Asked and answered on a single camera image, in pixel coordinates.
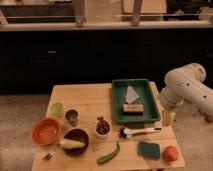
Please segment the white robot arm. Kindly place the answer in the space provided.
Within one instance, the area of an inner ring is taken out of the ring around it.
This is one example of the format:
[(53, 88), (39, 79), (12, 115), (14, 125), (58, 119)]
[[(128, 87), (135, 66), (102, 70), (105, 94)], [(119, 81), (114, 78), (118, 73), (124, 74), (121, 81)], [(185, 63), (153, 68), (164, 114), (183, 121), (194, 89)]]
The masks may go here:
[(166, 73), (165, 87), (159, 94), (161, 105), (166, 110), (175, 109), (185, 100), (194, 103), (207, 123), (213, 123), (213, 89), (204, 84), (205, 68), (190, 63)]

